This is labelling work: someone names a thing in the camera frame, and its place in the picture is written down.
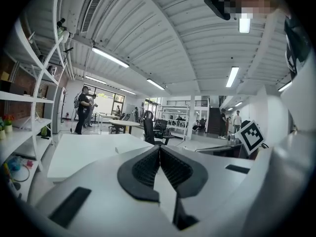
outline brick wall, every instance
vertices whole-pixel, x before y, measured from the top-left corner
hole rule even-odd
[[[7,73],[11,73],[14,66],[14,62],[5,54],[0,57],[0,75],[3,71]],[[59,87],[66,87],[68,78],[66,73],[64,73],[60,79]],[[36,80],[34,77],[26,73],[21,68],[18,69],[16,74],[14,83],[24,87],[28,94],[31,96],[33,95],[34,87]],[[52,82],[42,81],[41,86],[39,87],[42,89],[41,95],[43,97],[46,96],[48,86],[50,84],[54,84]],[[36,112],[42,118],[44,113],[44,103],[37,103],[36,104]],[[21,119],[31,115],[31,103],[27,102],[16,102],[10,101],[10,114],[14,116],[15,119]],[[4,100],[0,100],[0,117],[4,115]]]

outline potted plant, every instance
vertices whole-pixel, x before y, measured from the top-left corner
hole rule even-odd
[[[5,131],[4,131],[4,122],[2,118],[0,117],[0,140],[5,139]]]
[[[4,129],[6,133],[12,132],[12,121],[14,117],[12,115],[5,115],[4,116]]]

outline air vent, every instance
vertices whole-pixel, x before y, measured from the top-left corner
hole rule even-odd
[[[84,20],[83,20],[83,24],[82,24],[82,29],[81,32],[82,33],[86,33],[88,31],[93,13],[95,11],[95,9],[97,8],[98,4],[99,4],[100,0],[91,0],[88,10],[85,13],[84,16]]]

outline wooden table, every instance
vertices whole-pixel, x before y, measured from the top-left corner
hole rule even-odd
[[[61,182],[91,162],[150,146],[152,144],[129,134],[63,134],[47,177],[52,182]]]
[[[126,127],[129,126],[129,130],[128,130],[129,134],[131,134],[132,132],[132,126],[140,126],[139,123],[124,121],[124,120],[109,120],[109,122],[113,125],[123,126],[124,127],[123,133],[126,133]]]

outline floor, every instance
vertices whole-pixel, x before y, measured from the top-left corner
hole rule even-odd
[[[44,153],[41,161],[43,164],[43,172],[40,172],[37,170],[35,173],[34,179],[31,184],[29,197],[28,197],[28,203],[30,205],[36,205],[37,202],[40,200],[40,198],[48,192],[50,189],[54,187],[53,182],[49,181],[47,179],[47,172],[49,169],[50,162],[52,160],[52,157],[54,155],[55,149],[58,145],[58,142],[60,141],[63,134],[70,134],[70,128],[74,130],[76,127],[77,122],[75,121],[71,125],[71,121],[64,120],[62,123],[62,130],[58,133],[53,135],[53,145],[49,145],[46,152]],[[82,128],[82,134],[91,134],[91,135],[108,135],[109,134],[109,126],[111,124],[105,123],[102,126],[102,131],[97,128],[97,124],[93,124],[91,128]],[[132,135],[144,139],[143,136],[144,130],[141,128],[133,127],[132,128]],[[218,139],[217,137],[206,135],[204,132],[198,133],[193,132],[192,140],[183,141],[181,138],[173,138],[170,139],[168,142],[169,146],[176,146],[176,147],[185,147],[188,150],[195,151],[197,149],[202,148],[212,148],[217,147],[220,145],[226,144],[225,140]],[[173,190],[171,185],[167,185],[169,182],[166,179],[166,176],[164,175],[163,171],[159,169],[156,179],[155,179],[155,187],[154,189],[157,190],[160,193],[160,207],[163,212],[165,212],[166,216],[170,221],[172,221],[172,212],[173,210],[170,210],[170,208],[174,208],[175,203],[175,196],[176,193]]]

